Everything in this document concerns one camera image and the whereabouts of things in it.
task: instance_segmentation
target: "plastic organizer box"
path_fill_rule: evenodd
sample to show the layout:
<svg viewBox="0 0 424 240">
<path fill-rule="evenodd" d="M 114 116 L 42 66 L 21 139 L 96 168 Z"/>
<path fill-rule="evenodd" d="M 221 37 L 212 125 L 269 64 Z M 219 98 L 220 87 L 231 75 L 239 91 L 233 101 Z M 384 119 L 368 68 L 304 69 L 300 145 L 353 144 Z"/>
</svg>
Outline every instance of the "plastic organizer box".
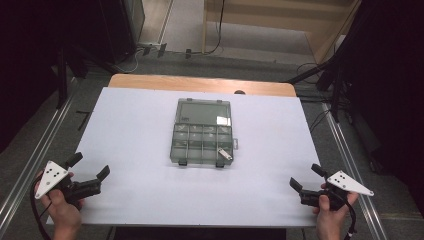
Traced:
<svg viewBox="0 0 424 240">
<path fill-rule="evenodd" d="M 231 165 L 234 156 L 230 102 L 179 99 L 170 155 L 171 161 L 180 166 Z"/>
</svg>

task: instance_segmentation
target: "small metal object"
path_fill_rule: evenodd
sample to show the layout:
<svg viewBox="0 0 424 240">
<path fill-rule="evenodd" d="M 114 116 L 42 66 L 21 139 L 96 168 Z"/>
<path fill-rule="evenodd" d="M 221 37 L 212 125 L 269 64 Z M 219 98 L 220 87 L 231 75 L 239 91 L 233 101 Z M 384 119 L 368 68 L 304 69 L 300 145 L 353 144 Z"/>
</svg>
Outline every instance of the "small metal object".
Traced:
<svg viewBox="0 0 424 240">
<path fill-rule="evenodd" d="M 219 154 L 221 154 L 225 159 L 227 159 L 228 161 L 233 160 L 233 157 L 231 157 L 230 154 L 228 154 L 224 149 L 222 148 L 218 148 L 218 152 Z"/>
</svg>

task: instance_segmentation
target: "finger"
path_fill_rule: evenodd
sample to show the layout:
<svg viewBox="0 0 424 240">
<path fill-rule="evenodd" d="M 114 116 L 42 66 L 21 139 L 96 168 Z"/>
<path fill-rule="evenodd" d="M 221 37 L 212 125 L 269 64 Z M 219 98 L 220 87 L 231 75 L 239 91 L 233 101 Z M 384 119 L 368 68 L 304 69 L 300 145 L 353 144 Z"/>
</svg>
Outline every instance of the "finger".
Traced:
<svg viewBox="0 0 424 240">
<path fill-rule="evenodd" d="M 317 208 L 317 207 L 312 208 L 312 213 L 313 214 L 319 214 L 319 208 Z"/>
<path fill-rule="evenodd" d="M 54 190 L 50 191 L 49 197 L 50 197 L 50 200 L 52 202 L 52 205 L 54 205 L 54 206 L 59 206 L 61 204 L 66 203 L 65 197 L 63 196 L 62 191 L 60 191 L 58 189 L 54 189 Z"/>
<path fill-rule="evenodd" d="M 50 203 L 51 203 L 51 200 L 50 200 L 50 198 L 49 198 L 47 195 L 42 196 L 42 197 L 40 198 L 40 200 L 41 200 L 41 203 L 43 204 L 43 206 L 44 206 L 45 208 L 49 207 L 49 205 L 50 205 Z"/>
<path fill-rule="evenodd" d="M 42 173 L 43 173 L 43 171 L 39 171 L 39 172 L 37 173 L 37 177 L 39 177 Z"/>
<path fill-rule="evenodd" d="M 347 194 L 347 201 L 349 202 L 350 205 L 353 205 L 356 202 L 356 200 L 358 199 L 358 197 L 359 197 L 359 194 L 358 193 L 356 193 L 356 192 L 349 192 Z"/>
<path fill-rule="evenodd" d="M 330 199 L 327 195 L 319 196 L 319 208 L 323 211 L 330 211 Z"/>
<path fill-rule="evenodd" d="M 85 204 L 85 198 L 78 200 L 78 202 L 80 203 L 80 206 L 84 206 Z"/>
<path fill-rule="evenodd" d="M 34 192 L 37 192 L 39 186 L 40 186 L 40 182 L 37 182 L 37 184 L 35 184 L 35 187 L 34 187 Z"/>
</svg>

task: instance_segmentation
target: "table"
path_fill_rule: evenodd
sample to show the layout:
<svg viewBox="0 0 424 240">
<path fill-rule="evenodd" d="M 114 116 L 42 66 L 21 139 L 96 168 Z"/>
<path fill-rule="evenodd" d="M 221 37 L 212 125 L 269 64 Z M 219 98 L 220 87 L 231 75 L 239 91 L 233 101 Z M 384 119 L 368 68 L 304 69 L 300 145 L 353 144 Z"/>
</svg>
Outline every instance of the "table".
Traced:
<svg viewBox="0 0 424 240">
<path fill-rule="evenodd" d="M 276 88 L 287 92 L 277 94 Z M 224 93 L 207 93 L 209 89 Z M 315 189 L 322 182 L 311 174 L 310 167 L 318 163 L 318 157 L 300 101 L 296 97 L 264 96 L 266 89 L 274 95 L 294 95 L 292 86 L 281 83 L 113 76 L 78 146 L 84 158 L 72 169 L 77 181 L 92 179 L 106 164 L 111 169 L 102 193 L 86 199 L 81 212 L 84 223 L 314 226 L 310 207 L 300 204 L 298 194 L 288 184 L 291 176 Z M 262 95 L 228 94 L 234 90 Z M 177 100 L 187 97 L 231 102 L 233 135 L 239 139 L 231 166 L 217 169 L 171 163 Z"/>
<path fill-rule="evenodd" d="M 206 22 L 219 22 L 222 0 L 204 0 L 202 52 L 206 45 Z M 306 32 L 317 63 L 346 34 L 360 0 L 226 0 L 224 23 L 290 29 Z"/>
</svg>

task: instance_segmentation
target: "black cable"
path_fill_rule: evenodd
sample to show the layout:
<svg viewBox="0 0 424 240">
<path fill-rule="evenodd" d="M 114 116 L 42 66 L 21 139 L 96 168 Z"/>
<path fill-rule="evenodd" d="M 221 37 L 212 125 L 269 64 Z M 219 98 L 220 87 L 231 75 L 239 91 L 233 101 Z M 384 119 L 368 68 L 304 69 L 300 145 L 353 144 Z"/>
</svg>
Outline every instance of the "black cable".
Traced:
<svg viewBox="0 0 424 240">
<path fill-rule="evenodd" d="M 49 203 L 49 206 L 47 206 L 45 209 L 44 209 L 44 211 L 40 214 L 40 218 L 44 215 L 44 213 L 46 213 L 47 212 L 47 210 L 49 210 L 49 208 L 50 208 L 50 206 L 52 205 L 52 201 L 50 201 L 50 203 Z"/>
<path fill-rule="evenodd" d="M 312 122 L 311 126 L 309 127 L 309 132 L 312 133 L 314 131 L 314 129 L 322 122 L 322 120 L 327 116 L 327 114 L 330 112 L 331 110 L 326 110 L 320 114 L 318 114 L 318 116 L 315 118 L 315 120 Z"/>
<path fill-rule="evenodd" d="M 306 66 L 306 65 L 318 65 L 318 64 L 316 64 L 316 63 L 304 63 L 304 64 L 300 65 L 296 69 L 296 75 L 297 76 L 299 76 L 299 69 L 303 66 Z M 304 79 L 303 82 L 308 83 L 308 84 L 316 84 L 316 83 L 313 83 L 313 82 L 308 82 L 308 81 L 306 81 L 306 79 Z"/>
<path fill-rule="evenodd" d="M 305 234 L 305 229 L 302 228 L 302 236 L 303 236 L 303 240 L 306 240 L 306 234 Z"/>
<path fill-rule="evenodd" d="M 32 182 L 31 189 L 29 191 L 29 199 L 31 202 L 32 213 L 34 214 L 35 221 L 37 222 L 38 230 L 40 231 L 41 236 L 43 236 L 44 240 L 51 240 L 50 236 L 46 232 L 46 229 L 44 229 L 43 223 L 41 222 L 41 218 L 38 215 L 37 206 L 35 205 L 35 190 L 34 189 L 42 177 L 43 177 L 43 174 L 35 178 L 35 180 Z"/>
<path fill-rule="evenodd" d="M 318 98 L 318 99 L 322 99 L 323 98 L 322 96 L 316 96 L 316 95 L 308 96 L 308 95 L 296 94 L 296 96 L 297 97 L 306 97 L 306 98 Z"/>
<path fill-rule="evenodd" d="M 331 103 L 331 99 L 322 99 L 322 100 L 315 100 L 313 99 L 313 96 L 304 96 L 304 95 L 297 95 L 298 98 L 300 98 L 300 101 L 302 103 Z M 339 106 L 348 108 L 350 106 L 350 102 L 339 102 Z"/>
<path fill-rule="evenodd" d="M 356 225 L 355 210 L 353 209 L 352 205 L 350 205 L 350 203 L 347 199 L 340 197 L 340 195 L 338 195 L 337 193 L 335 193 L 331 190 L 329 191 L 329 193 L 331 195 L 335 196 L 336 198 L 338 198 L 340 201 L 344 202 L 346 204 L 346 206 L 349 208 L 350 218 L 352 219 L 352 222 L 350 223 L 349 230 L 347 231 L 346 236 L 344 238 L 344 240 L 349 240 L 353 236 L 353 234 L 356 233 L 356 230 L 355 230 L 355 225 Z"/>
<path fill-rule="evenodd" d="M 222 31 L 221 31 L 221 25 L 222 25 L 222 17 L 224 16 L 224 5 L 225 5 L 225 0 L 222 0 L 222 7 L 221 7 L 221 17 L 219 19 L 219 31 L 218 31 L 218 44 L 216 44 L 216 47 L 209 52 L 205 52 L 203 55 L 208 55 L 208 54 L 212 54 L 215 52 L 216 49 L 218 49 L 219 44 L 221 44 L 221 35 L 222 35 Z"/>
</svg>

